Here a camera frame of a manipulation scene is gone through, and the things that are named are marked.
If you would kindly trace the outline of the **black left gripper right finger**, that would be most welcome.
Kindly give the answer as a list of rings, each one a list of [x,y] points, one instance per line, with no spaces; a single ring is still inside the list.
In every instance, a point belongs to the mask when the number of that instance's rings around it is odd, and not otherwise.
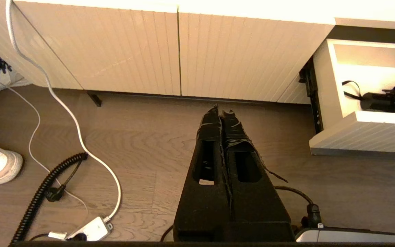
[[[242,123],[224,111],[222,124],[231,216],[222,227],[224,240],[294,241],[290,216]]]

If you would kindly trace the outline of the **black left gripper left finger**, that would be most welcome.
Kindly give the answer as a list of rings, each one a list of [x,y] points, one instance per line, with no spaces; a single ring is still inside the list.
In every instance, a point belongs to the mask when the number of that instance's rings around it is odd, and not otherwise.
[[[230,220],[218,105],[202,117],[173,222],[174,241],[217,241]]]

